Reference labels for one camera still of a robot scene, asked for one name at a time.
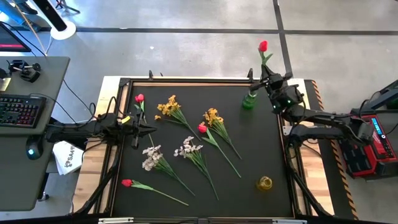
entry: black floor line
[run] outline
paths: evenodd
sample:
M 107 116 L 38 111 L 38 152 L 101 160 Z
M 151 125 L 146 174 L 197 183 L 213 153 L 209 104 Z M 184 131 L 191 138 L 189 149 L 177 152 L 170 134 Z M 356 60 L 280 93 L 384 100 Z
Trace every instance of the black floor line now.
M 15 27 L 18 31 L 28 31 Z M 49 32 L 43 27 L 42 32 Z M 280 30 L 280 29 L 174 29 L 174 28 L 99 28 L 77 27 L 77 32 L 176 33 L 176 34 L 279 34 L 285 35 L 398 35 L 398 30 Z
M 285 33 L 283 32 L 284 24 L 282 22 L 282 15 L 280 14 L 278 0 L 273 0 L 273 3 L 274 3 L 274 10 L 276 16 L 276 23 L 278 26 L 278 30 L 280 31 L 279 32 L 280 47 L 282 49 L 282 57 L 285 63 L 285 70 L 286 72 L 292 72 L 292 64 L 290 62 L 289 51 L 287 50 L 286 36 Z
M 287 35 L 398 35 L 393 30 L 284 30 Z

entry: keyboard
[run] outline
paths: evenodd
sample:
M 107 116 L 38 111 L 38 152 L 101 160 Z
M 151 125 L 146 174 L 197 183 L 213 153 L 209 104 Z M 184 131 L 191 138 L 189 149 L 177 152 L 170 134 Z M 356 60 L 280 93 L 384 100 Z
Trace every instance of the keyboard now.
M 35 128 L 45 97 L 0 94 L 0 126 Z

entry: black table surface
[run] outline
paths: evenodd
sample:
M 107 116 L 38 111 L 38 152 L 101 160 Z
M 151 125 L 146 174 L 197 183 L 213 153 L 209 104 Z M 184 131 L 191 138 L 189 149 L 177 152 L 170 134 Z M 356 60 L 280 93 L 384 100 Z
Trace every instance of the black table surface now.
M 29 83 L 14 75 L 5 94 L 28 95 L 41 93 L 57 99 L 70 59 L 68 57 L 0 57 L 0 67 L 11 60 L 39 63 L 41 76 Z M 44 152 L 37 160 L 27 158 L 25 143 L 29 135 L 42 134 L 48 123 L 54 102 L 47 99 L 36 129 L 0 127 L 0 211 L 32 210 L 52 154 L 53 144 L 44 141 Z
M 253 110 L 242 109 L 242 99 L 247 92 L 246 86 L 135 86 L 132 95 L 145 95 L 147 121 L 158 127 L 152 135 L 154 144 L 162 145 L 164 157 L 196 197 L 166 174 L 156 170 L 148 172 L 142 168 L 142 162 L 146 159 L 142 150 L 151 146 L 147 136 L 140 140 L 138 150 L 131 148 L 132 138 L 126 138 L 112 216 L 292 217 L 277 116 L 271 113 L 272 106 L 265 90 L 259 90 L 257 105 Z M 172 95 L 177 96 L 185 117 L 199 136 L 207 137 L 196 131 L 198 124 L 203 121 L 204 112 L 209 108 L 218 109 L 229 136 L 243 158 L 239 160 L 233 150 L 213 133 L 241 174 L 240 179 L 217 148 L 207 142 L 193 140 L 196 145 L 204 145 L 202 154 L 207 159 L 219 201 L 209 182 L 191 161 L 173 156 L 183 140 L 193 134 L 179 124 L 154 121 L 154 115 L 161 114 L 156 109 L 157 105 L 166 103 Z M 136 110 L 133 104 L 129 105 L 130 111 Z M 264 175 L 273 180 L 273 187 L 267 192 L 255 187 L 256 181 Z M 122 179 L 134 179 L 147 184 L 188 203 L 189 207 L 155 192 L 124 187 L 121 185 Z

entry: concrete floor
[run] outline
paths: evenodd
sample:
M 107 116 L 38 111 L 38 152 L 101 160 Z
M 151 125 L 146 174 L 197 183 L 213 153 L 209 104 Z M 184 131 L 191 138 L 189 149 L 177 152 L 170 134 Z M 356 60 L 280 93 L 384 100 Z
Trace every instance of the concrete floor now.
M 97 29 L 54 41 L 49 55 L 71 58 L 65 79 L 87 103 L 97 102 L 106 75 L 147 75 L 151 69 L 165 76 L 245 77 L 252 67 L 258 77 L 260 62 L 256 48 L 264 39 L 269 41 L 269 51 L 274 53 L 269 66 L 285 73 L 285 63 L 290 62 L 295 78 L 315 80 L 328 111 L 348 112 L 398 77 L 398 33 L 289 34 L 285 36 L 286 43 L 281 43 L 276 32 L 256 32 L 281 28 L 272 0 L 67 0 L 67 3 L 78 8 L 81 14 L 59 12 L 78 27 L 246 29 L 251 33 Z M 398 2 L 394 0 L 279 0 L 279 6 L 285 30 L 398 31 Z M 4 14 L 0 17 L 12 22 Z M 38 45 L 32 33 L 22 34 Z M 41 32 L 39 37 L 47 46 L 49 32 Z M 288 57 L 281 50 L 284 44 Z M 68 108 L 76 120 L 90 117 L 64 86 L 58 101 L 73 105 Z M 58 107 L 53 116 L 60 121 L 70 121 Z M 373 182 L 349 177 L 348 180 L 361 220 L 398 223 L 395 212 L 398 178 Z M 70 202 L 67 199 L 72 196 L 74 185 L 51 186 L 60 182 L 75 183 L 76 180 L 74 176 L 50 176 L 47 187 L 53 192 L 49 193 L 62 193 L 62 197 L 40 202 L 31 212 L 0 213 L 0 220 L 68 213 Z

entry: green glass vase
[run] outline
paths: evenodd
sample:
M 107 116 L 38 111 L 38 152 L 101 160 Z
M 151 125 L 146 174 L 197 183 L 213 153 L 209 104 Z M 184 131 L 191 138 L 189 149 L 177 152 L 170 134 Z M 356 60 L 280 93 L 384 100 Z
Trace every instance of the green glass vase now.
M 254 105 L 256 104 L 256 96 L 257 96 L 257 92 L 255 92 L 255 91 L 249 92 L 243 98 L 242 107 L 247 110 L 253 109 Z

